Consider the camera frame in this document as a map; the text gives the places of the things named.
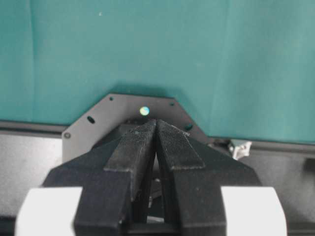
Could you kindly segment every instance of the black surface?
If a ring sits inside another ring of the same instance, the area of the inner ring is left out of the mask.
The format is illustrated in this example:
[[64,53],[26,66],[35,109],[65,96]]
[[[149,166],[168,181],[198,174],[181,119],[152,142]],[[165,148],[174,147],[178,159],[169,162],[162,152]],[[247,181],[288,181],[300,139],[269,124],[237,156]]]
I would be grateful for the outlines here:
[[275,188],[288,223],[315,222],[315,161],[309,154],[252,150],[241,162]]
[[252,168],[188,138],[161,120],[157,122],[157,157],[164,219],[180,223],[183,235],[225,235],[221,186],[261,185]]
[[[145,222],[155,127],[152,120],[49,173],[44,187],[83,186],[74,220],[77,236],[117,235],[123,222]],[[133,217],[131,202],[137,208]]]

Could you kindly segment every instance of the teal fabric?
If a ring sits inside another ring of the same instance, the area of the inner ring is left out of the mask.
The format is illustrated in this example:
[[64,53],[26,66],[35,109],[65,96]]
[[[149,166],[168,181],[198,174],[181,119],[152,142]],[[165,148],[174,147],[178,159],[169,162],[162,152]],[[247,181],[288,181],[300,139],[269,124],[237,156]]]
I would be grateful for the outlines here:
[[0,0],[0,119],[175,97],[211,136],[314,142],[314,0]]

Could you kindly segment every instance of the screw hole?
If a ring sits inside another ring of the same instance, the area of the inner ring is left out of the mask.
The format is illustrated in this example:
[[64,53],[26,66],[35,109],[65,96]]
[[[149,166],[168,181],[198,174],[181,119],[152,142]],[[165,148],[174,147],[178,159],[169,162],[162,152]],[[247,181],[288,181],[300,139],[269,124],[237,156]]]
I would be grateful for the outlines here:
[[94,120],[93,117],[91,117],[91,116],[88,116],[88,121],[89,121],[91,124],[94,124],[94,123],[95,123],[95,120]]
[[185,126],[185,130],[190,131],[192,129],[192,127],[193,127],[193,124],[188,124]]
[[64,136],[66,139],[71,138],[71,134],[70,134],[70,133],[65,133],[63,136]]

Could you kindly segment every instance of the holographic dot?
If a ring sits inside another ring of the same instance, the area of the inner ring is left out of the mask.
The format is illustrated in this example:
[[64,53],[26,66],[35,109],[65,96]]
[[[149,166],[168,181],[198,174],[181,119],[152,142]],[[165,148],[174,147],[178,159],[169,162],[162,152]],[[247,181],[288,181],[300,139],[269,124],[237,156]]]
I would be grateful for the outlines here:
[[140,114],[143,116],[147,116],[150,113],[150,109],[148,107],[141,107]]

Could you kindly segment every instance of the circular hole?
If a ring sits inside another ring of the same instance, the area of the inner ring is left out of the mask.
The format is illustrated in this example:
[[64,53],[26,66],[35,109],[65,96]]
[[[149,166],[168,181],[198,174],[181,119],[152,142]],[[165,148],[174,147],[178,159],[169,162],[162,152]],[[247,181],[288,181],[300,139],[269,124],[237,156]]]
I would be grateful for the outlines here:
[[65,133],[63,136],[64,136],[66,139],[71,138],[71,134],[70,134],[70,133]]
[[186,131],[190,131],[190,130],[192,129],[192,127],[193,127],[193,124],[187,124],[187,125],[185,126],[185,130],[186,130]]
[[150,109],[148,107],[141,107],[139,111],[143,116],[147,116],[150,113]]
[[88,121],[89,121],[91,124],[94,124],[94,123],[95,123],[95,120],[94,120],[93,117],[91,117],[91,116],[88,116]]

